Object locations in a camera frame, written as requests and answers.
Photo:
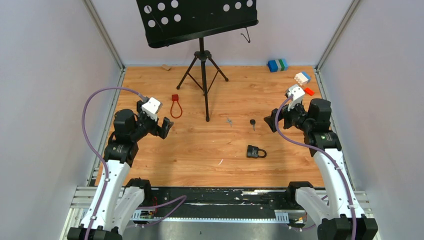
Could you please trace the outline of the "black music stand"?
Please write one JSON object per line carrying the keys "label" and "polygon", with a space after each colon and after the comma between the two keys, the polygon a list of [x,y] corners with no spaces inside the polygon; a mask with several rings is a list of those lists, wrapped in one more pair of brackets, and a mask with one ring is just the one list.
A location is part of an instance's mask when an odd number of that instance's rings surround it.
{"label": "black music stand", "polygon": [[199,50],[177,89],[191,76],[191,69],[200,61],[201,82],[194,83],[202,90],[205,102],[205,120],[210,121],[208,94],[212,83],[207,82],[206,62],[209,61],[225,81],[228,77],[205,49],[204,38],[239,29],[247,29],[259,23],[255,0],[138,0],[137,7],[145,29],[147,44],[159,49],[197,39]]}

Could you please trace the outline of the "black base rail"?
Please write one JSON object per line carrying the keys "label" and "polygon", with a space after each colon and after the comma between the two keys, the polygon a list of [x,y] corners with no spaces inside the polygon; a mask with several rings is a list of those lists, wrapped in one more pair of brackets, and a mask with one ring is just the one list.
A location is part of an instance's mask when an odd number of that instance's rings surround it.
{"label": "black base rail", "polygon": [[277,212],[290,219],[306,215],[291,201],[286,188],[153,187],[139,206],[142,216],[181,219],[273,219]]}

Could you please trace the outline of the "black head key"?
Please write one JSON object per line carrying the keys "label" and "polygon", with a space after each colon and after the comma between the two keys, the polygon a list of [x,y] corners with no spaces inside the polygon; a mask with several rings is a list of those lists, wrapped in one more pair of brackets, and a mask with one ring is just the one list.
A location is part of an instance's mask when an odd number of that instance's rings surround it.
{"label": "black head key", "polygon": [[254,119],[250,119],[250,120],[249,120],[249,123],[251,124],[252,129],[255,131],[255,124],[256,124],[256,121],[255,121]]}

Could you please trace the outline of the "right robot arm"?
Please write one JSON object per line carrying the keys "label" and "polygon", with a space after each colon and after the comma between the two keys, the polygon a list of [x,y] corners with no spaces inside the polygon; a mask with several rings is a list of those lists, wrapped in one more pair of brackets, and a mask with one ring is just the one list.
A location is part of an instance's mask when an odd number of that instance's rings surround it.
{"label": "right robot arm", "polygon": [[366,216],[355,197],[340,140],[330,129],[331,114],[331,102],[325,99],[312,99],[308,109],[301,102],[289,108],[285,100],[263,119],[274,133],[282,133],[280,121],[284,129],[295,127],[303,132],[303,143],[283,138],[309,149],[324,181],[326,200],[308,181],[291,181],[285,201],[290,208],[302,207],[309,214],[320,240],[372,240],[378,233],[378,224]]}

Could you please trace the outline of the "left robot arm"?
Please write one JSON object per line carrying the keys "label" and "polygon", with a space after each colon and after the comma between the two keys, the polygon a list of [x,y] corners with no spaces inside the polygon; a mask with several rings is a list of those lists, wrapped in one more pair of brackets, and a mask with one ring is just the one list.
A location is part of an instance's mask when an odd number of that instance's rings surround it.
{"label": "left robot arm", "polygon": [[138,206],[149,206],[153,193],[148,180],[124,181],[139,150],[138,141],[148,134],[165,139],[173,126],[167,117],[158,125],[162,103],[150,97],[136,103],[136,112],[115,113],[114,131],[104,150],[105,167],[91,205],[78,227],[71,227],[69,240],[121,240],[130,217]]}

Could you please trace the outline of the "blue green block stack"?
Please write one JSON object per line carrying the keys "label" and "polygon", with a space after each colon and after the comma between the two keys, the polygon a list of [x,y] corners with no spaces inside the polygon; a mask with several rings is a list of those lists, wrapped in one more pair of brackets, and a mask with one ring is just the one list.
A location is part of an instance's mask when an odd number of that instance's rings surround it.
{"label": "blue green block stack", "polygon": [[267,62],[267,67],[271,73],[287,71],[289,69],[289,64],[285,58],[279,58],[274,60],[269,60]]}

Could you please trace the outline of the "black padlock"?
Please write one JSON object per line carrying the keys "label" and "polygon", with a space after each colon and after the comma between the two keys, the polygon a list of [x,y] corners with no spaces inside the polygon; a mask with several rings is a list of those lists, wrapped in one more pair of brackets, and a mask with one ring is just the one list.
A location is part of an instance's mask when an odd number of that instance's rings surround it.
{"label": "black padlock", "polygon": [[260,149],[257,146],[248,145],[246,151],[247,158],[265,158],[267,156],[267,152],[264,149]]}

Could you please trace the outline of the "white blue block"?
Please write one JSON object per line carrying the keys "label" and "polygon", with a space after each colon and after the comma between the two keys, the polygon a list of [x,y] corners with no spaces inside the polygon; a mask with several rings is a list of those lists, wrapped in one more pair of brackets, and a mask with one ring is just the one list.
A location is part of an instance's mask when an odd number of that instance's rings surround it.
{"label": "white blue block", "polygon": [[294,76],[294,80],[300,86],[304,86],[311,81],[311,76],[307,74],[305,71],[299,72]]}

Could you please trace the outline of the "red block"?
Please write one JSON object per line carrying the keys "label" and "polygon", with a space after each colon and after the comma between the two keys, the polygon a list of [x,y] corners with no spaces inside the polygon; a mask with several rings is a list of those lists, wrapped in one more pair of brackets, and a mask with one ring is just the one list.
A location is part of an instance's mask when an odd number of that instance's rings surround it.
{"label": "red block", "polygon": [[313,95],[315,94],[315,92],[314,92],[312,89],[310,89],[309,87],[306,87],[306,88],[304,88],[303,90],[304,90],[304,92],[305,92],[306,94],[308,94],[309,96],[313,96]]}

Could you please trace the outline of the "small wooden block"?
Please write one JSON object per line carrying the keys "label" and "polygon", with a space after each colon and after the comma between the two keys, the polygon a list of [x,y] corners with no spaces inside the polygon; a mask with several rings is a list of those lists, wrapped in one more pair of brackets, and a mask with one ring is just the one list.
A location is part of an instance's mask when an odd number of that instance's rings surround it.
{"label": "small wooden block", "polygon": [[166,71],[169,71],[172,68],[171,66],[166,65],[166,64],[163,64],[161,67]]}

